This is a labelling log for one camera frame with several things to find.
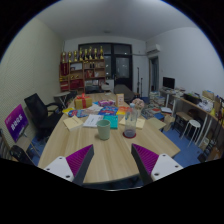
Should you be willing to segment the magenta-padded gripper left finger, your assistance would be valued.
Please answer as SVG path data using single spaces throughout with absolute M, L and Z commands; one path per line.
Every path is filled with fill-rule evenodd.
M 67 157 L 57 157 L 45 171 L 81 186 L 93 156 L 94 147 L 88 145 Z

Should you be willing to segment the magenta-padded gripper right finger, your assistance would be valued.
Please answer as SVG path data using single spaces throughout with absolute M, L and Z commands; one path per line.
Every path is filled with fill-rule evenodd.
M 158 155 L 137 144 L 132 144 L 131 154 L 144 184 L 152 183 L 182 169 L 182 166 L 167 154 Z

